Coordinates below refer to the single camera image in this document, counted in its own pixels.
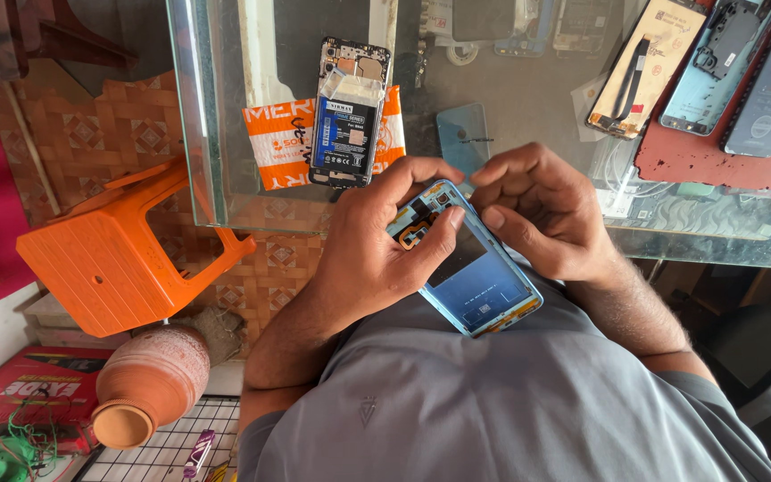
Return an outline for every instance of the phone battery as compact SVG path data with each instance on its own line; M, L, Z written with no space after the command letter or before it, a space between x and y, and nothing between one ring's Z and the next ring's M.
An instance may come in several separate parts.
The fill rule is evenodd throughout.
M315 138L317 167L364 174L370 156L377 108L345 100L319 97L317 117L319 131Z

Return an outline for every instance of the person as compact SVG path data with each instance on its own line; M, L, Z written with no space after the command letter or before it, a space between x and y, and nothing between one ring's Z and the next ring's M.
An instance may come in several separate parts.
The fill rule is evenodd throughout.
M470 202L545 300L473 340L416 293L463 210L408 251L386 234L430 179L464 176L406 157L341 195L314 277L247 360L239 480L771 480L763 445L616 250L591 181L535 143L470 177Z

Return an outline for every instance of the wire rack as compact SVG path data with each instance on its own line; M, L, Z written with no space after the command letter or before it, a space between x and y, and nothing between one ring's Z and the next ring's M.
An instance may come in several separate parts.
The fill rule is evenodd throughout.
M231 448L236 440L240 399L203 396L177 422L161 426L144 445L132 450L102 448L94 463L82 470L74 482L182 482L183 464L201 432L216 431L213 446L195 478L201 482L210 467L229 462L236 467Z

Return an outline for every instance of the cloth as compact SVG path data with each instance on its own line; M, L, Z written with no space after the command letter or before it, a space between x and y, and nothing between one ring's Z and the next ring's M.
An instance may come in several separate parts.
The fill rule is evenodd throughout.
M414 294L355 327L319 385L241 433L241 482L771 480L718 387L655 375L561 284L501 333L459 334Z

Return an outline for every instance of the terracotta pot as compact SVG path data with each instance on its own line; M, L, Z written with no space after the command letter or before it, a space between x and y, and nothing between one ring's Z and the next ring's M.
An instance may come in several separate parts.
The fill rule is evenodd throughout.
M94 434L113 449L134 449L161 425L191 410L207 387L210 359L197 331L164 326L124 343L97 376Z

